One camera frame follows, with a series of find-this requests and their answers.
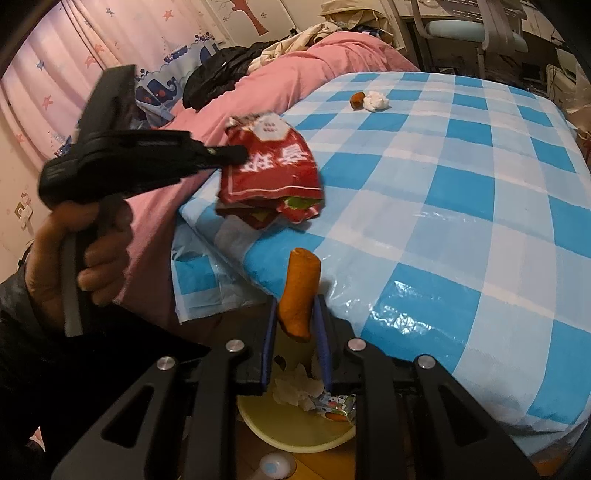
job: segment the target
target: metal screw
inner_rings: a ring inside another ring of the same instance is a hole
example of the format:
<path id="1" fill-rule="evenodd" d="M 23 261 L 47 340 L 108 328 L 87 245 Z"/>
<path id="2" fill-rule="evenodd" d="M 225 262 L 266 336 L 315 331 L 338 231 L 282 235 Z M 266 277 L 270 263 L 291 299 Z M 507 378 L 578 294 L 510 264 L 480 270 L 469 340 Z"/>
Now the metal screw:
<path id="1" fill-rule="evenodd" d="M 159 370 L 166 372 L 166 370 L 170 370 L 172 367 L 174 367 L 174 358 L 172 358 L 171 356 L 164 356 L 162 358 L 159 358 L 156 362 L 156 366 Z"/>
<path id="2" fill-rule="evenodd" d="M 242 340 L 230 340 L 227 344 L 226 344 L 226 350 L 228 352 L 239 352 L 240 350 L 242 350 L 244 348 L 244 342 Z"/>
<path id="3" fill-rule="evenodd" d="M 354 352 L 360 352 L 361 350 L 365 350 L 365 347 L 367 347 L 367 345 L 368 344 L 365 343 L 365 340 L 362 340 L 361 338 L 352 338 L 347 342 L 347 346 L 349 347 L 349 349 L 353 350 Z"/>
<path id="4" fill-rule="evenodd" d="M 418 366 L 424 370 L 432 369 L 435 366 L 435 359 L 431 355 L 421 355 L 417 360 Z"/>

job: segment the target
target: red snack bag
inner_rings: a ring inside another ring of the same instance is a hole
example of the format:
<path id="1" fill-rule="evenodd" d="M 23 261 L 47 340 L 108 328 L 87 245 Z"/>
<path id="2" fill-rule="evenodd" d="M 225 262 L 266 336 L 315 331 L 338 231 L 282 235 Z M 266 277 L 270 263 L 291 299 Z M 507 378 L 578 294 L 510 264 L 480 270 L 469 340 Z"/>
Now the red snack bag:
<path id="1" fill-rule="evenodd" d="M 231 117 L 228 145 L 244 145 L 249 161 L 222 170 L 216 210 L 263 228 L 278 214 L 292 223 L 317 216 L 324 198 L 306 141 L 276 113 Z"/>

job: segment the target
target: pink comforter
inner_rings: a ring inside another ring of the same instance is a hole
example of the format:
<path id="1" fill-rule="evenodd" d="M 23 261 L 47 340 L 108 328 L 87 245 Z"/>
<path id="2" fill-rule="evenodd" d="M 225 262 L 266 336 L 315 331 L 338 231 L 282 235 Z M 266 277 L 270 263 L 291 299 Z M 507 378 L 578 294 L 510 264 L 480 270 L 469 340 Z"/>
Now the pink comforter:
<path id="1" fill-rule="evenodd" d="M 224 125 L 231 115 L 283 113 L 335 77 L 350 72 L 414 72 L 417 68 L 394 48 L 370 35 L 336 32 L 305 52 L 288 53 L 244 77 L 199 112 L 187 109 L 166 126 L 188 130 L 208 145 L 225 142 Z M 131 264 L 119 301 L 150 322 L 174 329 L 174 297 L 170 248 L 175 215 L 209 176 L 198 174 L 180 184 L 132 198 L 135 239 Z"/>

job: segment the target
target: wooden floor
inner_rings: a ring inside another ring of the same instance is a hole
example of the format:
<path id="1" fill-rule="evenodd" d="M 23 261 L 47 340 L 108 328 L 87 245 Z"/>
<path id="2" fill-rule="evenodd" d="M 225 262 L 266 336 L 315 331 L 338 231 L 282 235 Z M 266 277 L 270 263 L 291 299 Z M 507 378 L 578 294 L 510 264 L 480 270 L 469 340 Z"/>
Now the wooden floor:
<path id="1" fill-rule="evenodd" d="M 258 469 L 261 458 L 276 449 L 263 442 L 239 421 L 236 427 L 236 470 L 246 480 Z M 297 469 L 291 480 L 354 480 L 355 439 L 321 453 L 294 453 Z"/>

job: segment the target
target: crumpled tissue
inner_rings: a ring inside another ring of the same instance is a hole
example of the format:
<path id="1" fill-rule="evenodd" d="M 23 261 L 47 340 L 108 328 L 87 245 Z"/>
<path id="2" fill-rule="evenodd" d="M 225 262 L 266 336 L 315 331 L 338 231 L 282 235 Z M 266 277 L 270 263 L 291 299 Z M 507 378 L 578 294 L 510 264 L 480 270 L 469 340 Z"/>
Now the crumpled tissue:
<path id="1" fill-rule="evenodd" d="M 390 108 L 390 100 L 383 93 L 370 91 L 363 99 L 363 108 L 369 112 Z"/>
<path id="2" fill-rule="evenodd" d="M 273 400 L 279 405 L 289 404 L 310 411 L 316 408 L 312 399 L 322 395 L 324 383 L 309 378 L 304 365 L 298 364 L 294 371 L 283 372 L 275 377 L 272 392 Z"/>

